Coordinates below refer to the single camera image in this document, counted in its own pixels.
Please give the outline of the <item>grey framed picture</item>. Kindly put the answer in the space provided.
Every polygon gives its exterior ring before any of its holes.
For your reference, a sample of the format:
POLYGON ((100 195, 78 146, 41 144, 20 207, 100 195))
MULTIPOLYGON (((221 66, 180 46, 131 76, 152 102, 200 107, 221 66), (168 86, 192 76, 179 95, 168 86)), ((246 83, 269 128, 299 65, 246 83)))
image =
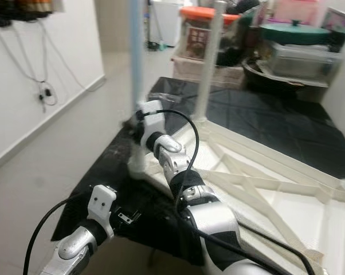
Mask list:
POLYGON ((345 34, 345 12, 328 7, 321 23, 322 29, 345 34))

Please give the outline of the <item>black tablecloth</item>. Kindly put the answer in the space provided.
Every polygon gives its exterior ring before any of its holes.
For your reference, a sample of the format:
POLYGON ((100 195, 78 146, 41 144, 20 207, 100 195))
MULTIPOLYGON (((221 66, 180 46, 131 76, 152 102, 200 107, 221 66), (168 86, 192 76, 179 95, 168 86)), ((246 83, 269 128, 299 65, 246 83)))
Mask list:
MULTIPOLYGON (((149 98, 154 99, 153 94, 170 95, 172 102, 161 100, 164 107, 188 115, 193 112, 197 91, 197 83, 159 77, 150 89, 149 98)), ((319 103, 219 87, 212 87, 209 100, 209 121, 327 175, 345 178, 345 136, 319 103)), ((89 186, 99 183, 111 184, 115 188, 133 183, 127 171, 131 142, 129 127, 123 126, 84 173, 71 195, 83 193, 89 186)), ((80 199, 68 202, 54 226, 51 241, 70 235, 83 219, 81 215, 85 215, 85 207, 86 203, 80 199)))

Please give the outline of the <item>pink plastic box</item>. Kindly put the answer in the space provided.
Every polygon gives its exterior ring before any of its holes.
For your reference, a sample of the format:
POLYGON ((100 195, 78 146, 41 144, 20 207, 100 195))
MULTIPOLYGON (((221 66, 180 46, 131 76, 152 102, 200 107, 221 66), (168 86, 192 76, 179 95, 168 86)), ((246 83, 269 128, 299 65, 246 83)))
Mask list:
POLYGON ((275 0, 272 20, 291 23, 297 20, 309 25, 316 19, 319 0, 275 0))

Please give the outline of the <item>black wall shelf rack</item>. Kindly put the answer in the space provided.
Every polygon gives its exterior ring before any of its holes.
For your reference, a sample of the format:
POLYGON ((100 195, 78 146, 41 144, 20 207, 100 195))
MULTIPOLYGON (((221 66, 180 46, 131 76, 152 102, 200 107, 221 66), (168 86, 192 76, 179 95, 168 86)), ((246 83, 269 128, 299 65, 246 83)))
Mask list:
POLYGON ((0 0, 0 27, 13 21, 33 22, 55 11, 53 0, 0 0))

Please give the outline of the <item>black bag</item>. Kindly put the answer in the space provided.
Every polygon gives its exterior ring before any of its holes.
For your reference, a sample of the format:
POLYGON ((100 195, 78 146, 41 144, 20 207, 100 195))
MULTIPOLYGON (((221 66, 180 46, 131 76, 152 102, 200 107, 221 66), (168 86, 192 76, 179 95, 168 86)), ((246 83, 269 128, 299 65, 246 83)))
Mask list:
POLYGON ((244 51, 244 37, 253 22, 256 9, 261 5, 261 0, 225 0, 227 3, 226 15, 239 15, 238 20, 228 25, 220 42, 220 51, 217 56, 217 65, 236 65, 244 51))

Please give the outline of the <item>black round basin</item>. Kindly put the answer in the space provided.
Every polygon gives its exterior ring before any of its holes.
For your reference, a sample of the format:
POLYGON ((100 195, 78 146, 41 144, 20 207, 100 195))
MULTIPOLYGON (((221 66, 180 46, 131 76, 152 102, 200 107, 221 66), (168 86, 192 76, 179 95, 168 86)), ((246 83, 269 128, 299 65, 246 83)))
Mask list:
POLYGON ((246 58, 241 62, 246 78, 246 87, 257 92, 292 92, 303 88, 327 89, 329 84, 322 81, 275 76, 264 60, 246 58))

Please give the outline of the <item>white plastic table leg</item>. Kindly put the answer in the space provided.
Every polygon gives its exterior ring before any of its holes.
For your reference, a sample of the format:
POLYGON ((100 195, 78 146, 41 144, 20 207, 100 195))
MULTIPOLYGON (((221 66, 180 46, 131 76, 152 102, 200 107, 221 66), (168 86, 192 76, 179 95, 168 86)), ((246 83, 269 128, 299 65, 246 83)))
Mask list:
MULTIPOLYGON (((138 125, 139 104, 143 101, 143 8, 140 0, 128 0, 129 8, 129 48, 130 48, 130 76, 133 127, 138 125)), ((144 148, 141 142, 132 142, 131 158, 128 163, 129 173, 139 179, 146 169, 144 148)))
POLYGON ((194 106, 193 117, 195 121, 207 120, 207 102, 209 102, 211 84, 216 70, 217 55, 219 52, 221 33, 224 26, 224 13, 226 6, 226 2, 223 0, 216 0, 213 5, 214 16, 210 24, 209 39, 207 40, 206 45, 206 55, 201 71, 201 83, 199 83, 198 98, 194 106))

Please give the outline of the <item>cream plastic table top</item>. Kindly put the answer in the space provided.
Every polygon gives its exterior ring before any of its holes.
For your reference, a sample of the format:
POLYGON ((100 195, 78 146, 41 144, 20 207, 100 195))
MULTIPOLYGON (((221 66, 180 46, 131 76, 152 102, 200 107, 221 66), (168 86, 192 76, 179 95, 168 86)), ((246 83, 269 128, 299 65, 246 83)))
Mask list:
MULTIPOLYGON (((280 273, 345 275, 345 183, 209 121, 164 135, 194 158, 204 184, 230 207, 241 248, 280 273)), ((143 179, 174 205, 154 150, 144 148, 144 162, 143 179)))

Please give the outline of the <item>orange plastic lid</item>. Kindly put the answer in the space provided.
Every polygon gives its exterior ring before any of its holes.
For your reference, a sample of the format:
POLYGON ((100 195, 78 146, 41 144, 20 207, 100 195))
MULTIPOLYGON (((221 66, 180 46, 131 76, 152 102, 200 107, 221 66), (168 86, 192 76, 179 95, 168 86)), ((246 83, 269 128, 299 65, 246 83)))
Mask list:
MULTIPOLYGON (((186 6, 180 8, 179 13, 188 19, 211 21, 214 18, 215 11, 214 8, 209 7, 186 6)), ((241 16, 224 13, 223 18, 225 24, 230 24, 241 18, 241 16)))

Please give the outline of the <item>dark green round lid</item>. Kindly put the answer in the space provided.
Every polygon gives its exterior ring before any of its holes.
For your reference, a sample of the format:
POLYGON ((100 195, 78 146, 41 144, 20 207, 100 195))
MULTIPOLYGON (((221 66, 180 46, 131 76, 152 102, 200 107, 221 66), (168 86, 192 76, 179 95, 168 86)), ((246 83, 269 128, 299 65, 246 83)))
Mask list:
POLYGON ((278 44, 321 45, 325 44, 330 30, 303 25, 295 20, 291 23, 267 23, 261 25, 262 39, 278 44))

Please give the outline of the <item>white cabinet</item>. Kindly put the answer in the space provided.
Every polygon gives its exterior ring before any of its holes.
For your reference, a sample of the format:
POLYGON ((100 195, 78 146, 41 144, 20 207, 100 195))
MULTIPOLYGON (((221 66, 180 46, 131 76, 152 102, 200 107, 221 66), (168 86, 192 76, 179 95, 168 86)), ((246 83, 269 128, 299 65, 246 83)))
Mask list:
POLYGON ((184 0, 151 0, 151 42, 173 48, 178 45, 182 27, 179 11, 184 6, 184 0))

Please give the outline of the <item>clear plastic storage box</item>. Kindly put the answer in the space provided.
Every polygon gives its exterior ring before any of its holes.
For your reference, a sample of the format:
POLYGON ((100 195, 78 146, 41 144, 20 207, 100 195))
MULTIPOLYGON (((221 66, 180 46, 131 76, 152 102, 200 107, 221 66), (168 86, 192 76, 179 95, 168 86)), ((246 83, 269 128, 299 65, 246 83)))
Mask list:
POLYGON ((330 81, 343 60, 324 45, 282 45, 267 42, 261 58, 275 76, 308 81, 330 81))

